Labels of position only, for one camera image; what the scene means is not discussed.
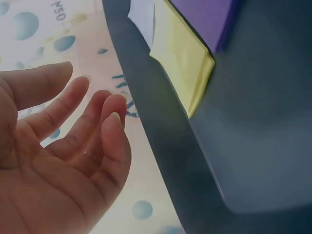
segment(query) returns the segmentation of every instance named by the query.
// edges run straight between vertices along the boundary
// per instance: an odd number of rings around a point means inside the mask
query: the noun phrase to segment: purple paper
[[[222,49],[239,0],[171,0],[212,52]]]

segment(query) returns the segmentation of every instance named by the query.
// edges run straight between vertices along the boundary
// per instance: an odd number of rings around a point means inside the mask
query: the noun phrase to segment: white surface
[[[152,48],[155,25],[153,0],[131,0],[128,18],[136,25],[148,46]]]
[[[82,114],[92,94],[99,89],[126,93],[127,103],[132,102],[128,86],[117,88],[125,82],[123,77],[113,78],[123,72],[107,29],[102,1],[62,0],[60,4],[66,14],[64,21],[56,20],[56,7],[52,5],[54,2],[59,1],[11,1],[9,11],[0,17],[0,28],[3,26],[7,31],[11,29],[6,25],[20,12],[32,12],[39,19],[38,30],[26,40],[13,40],[1,34],[0,71],[15,69],[16,62],[22,62],[28,69],[48,63],[71,61],[74,67],[72,78],[84,74],[92,78],[86,98],[60,127],[60,135],[54,139],[47,138],[42,142],[43,146],[66,135]],[[76,40],[70,48],[63,52],[54,49],[56,40],[71,35]],[[44,47],[44,51],[41,55],[36,55],[39,47]],[[98,53],[99,49],[106,49],[107,52]],[[39,112],[48,103],[21,111],[19,117]],[[128,111],[136,113],[135,105],[129,107]],[[132,148],[129,177],[123,191],[91,234],[159,234],[167,226],[182,230],[140,119],[128,115],[125,132]],[[153,207],[150,217],[144,220],[136,218],[132,213],[133,206],[142,200],[148,201]]]

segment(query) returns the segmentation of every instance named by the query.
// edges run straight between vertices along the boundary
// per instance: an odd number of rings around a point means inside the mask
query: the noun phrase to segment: yellow paper
[[[154,4],[156,24],[150,56],[164,67],[191,118],[202,99],[215,62],[167,0],[154,0]]]

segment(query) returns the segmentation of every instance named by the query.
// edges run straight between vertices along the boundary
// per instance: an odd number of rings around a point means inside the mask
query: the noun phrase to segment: hand
[[[45,148],[77,108],[89,81],[76,78],[44,111],[18,111],[60,93],[69,62],[0,72],[0,233],[86,234],[121,191],[131,150],[123,130],[123,96],[96,92],[70,132]]]

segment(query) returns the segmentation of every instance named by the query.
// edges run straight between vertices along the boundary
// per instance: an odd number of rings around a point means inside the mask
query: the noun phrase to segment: blue dot
[[[60,134],[60,129],[57,129],[52,135],[50,135],[51,139],[55,139],[59,136]]]
[[[0,16],[4,16],[10,8],[10,4],[7,2],[0,2]]]
[[[165,226],[157,234],[180,234],[180,231],[180,228]]]
[[[15,67],[17,70],[24,70],[25,69],[24,63],[22,63],[22,62],[16,62]]]
[[[14,39],[26,40],[32,37],[39,28],[38,17],[31,12],[21,12],[12,18],[14,24]]]
[[[153,207],[148,201],[138,201],[132,207],[132,214],[137,219],[147,219],[153,213]]]
[[[75,40],[75,36],[66,36],[59,38],[53,44],[54,49],[58,52],[63,52],[69,49],[74,44]]]
[[[98,53],[99,55],[102,55],[102,54],[105,54],[107,51],[108,51],[107,49],[99,49],[99,50],[97,51],[97,53]]]
[[[36,51],[36,55],[40,56],[40,55],[42,55],[42,54],[43,54],[43,52],[44,52],[44,47],[43,47],[43,46],[41,46],[41,47],[39,47],[39,48],[37,49],[37,51]]]

